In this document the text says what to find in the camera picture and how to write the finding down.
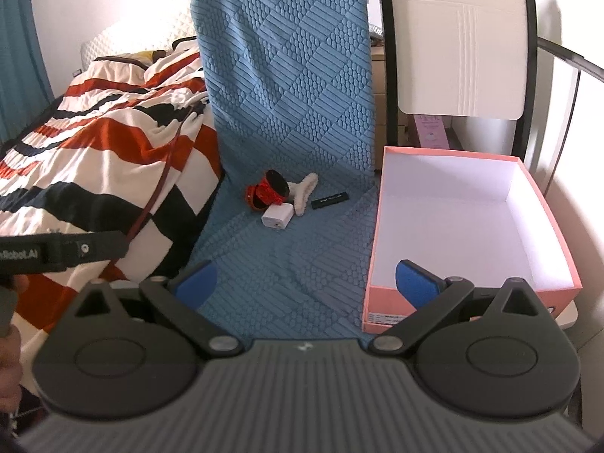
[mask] white charger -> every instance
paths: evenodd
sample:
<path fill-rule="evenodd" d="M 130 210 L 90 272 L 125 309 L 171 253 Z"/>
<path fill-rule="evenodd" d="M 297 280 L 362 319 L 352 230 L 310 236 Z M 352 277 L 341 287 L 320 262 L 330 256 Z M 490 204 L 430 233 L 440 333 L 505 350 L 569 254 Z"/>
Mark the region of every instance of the white charger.
<path fill-rule="evenodd" d="M 294 215 L 294 206 L 289 203 L 271 204 L 262 215 L 262 224 L 268 228 L 285 230 Z"/>

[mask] textured blue fabric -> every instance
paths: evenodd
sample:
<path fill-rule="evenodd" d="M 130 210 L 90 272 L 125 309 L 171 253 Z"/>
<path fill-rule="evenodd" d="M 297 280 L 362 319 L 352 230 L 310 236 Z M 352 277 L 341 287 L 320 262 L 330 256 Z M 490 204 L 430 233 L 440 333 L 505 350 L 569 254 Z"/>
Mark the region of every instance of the textured blue fabric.
<path fill-rule="evenodd" d="M 52 100 L 31 0 L 0 0 L 0 140 L 16 137 Z"/>
<path fill-rule="evenodd" d="M 226 178 L 190 264 L 218 285 L 202 314 L 252 338 L 358 337 L 378 196 L 366 0 L 193 0 Z M 350 201 L 262 225 L 244 203 L 269 168 L 319 174 Z"/>

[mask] striped blanket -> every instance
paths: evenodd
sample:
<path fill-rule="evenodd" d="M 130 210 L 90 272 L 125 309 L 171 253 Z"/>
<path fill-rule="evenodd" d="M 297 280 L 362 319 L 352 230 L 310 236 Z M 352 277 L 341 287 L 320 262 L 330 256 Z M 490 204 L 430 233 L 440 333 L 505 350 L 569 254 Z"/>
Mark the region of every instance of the striped blanket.
<path fill-rule="evenodd" d="M 14 318 L 23 359 L 91 278 L 176 275 L 205 224 L 220 169 L 194 40 L 151 66 L 109 57 L 79 75 L 0 162 L 0 236 L 119 230 L 130 250 L 116 263 L 30 277 Z"/>

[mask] open shoebox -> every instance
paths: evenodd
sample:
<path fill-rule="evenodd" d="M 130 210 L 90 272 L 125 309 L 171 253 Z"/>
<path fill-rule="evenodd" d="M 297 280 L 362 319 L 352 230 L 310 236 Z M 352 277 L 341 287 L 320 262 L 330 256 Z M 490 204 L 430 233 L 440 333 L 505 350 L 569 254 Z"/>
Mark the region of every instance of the open shoebox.
<path fill-rule="evenodd" d="M 524 278 L 554 317 L 581 290 L 545 198 L 511 156 L 387 146 L 363 331 L 383 332 L 415 311 L 396 289 L 403 259 L 476 287 Z"/>

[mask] finger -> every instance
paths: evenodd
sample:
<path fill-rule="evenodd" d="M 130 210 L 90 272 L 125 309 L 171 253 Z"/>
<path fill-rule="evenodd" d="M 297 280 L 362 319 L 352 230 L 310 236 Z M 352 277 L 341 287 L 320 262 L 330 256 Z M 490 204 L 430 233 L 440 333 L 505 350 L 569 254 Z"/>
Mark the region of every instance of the finger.
<path fill-rule="evenodd" d="M 22 293 L 29 286 L 29 279 L 27 276 L 16 275 L 13 276 L 13 287 L 11 289 L 15 290 L 17 293 Z"/>
<path fill-rule="evenodd" d="M 11 414 L 19 408 L 20 402 L 21 387 L 17 384 L 17 386 L 10 390 L 10 394 L 6 397 L 0 397 L 0 412 Z"/>
<path fill-rule="evenodd" d="M 21 363 L 0 368 L 0 399 L 12 397 L 14 391 L 19 388 L 21 378 L 23 378 L 23 366 Z"/>
<path fill-rule="evenodd" d="M 0 339 L 0 367 L 10 366 L 19 362 L 21 355 L 21 334 L 14 325 L 4 339 Z"/>

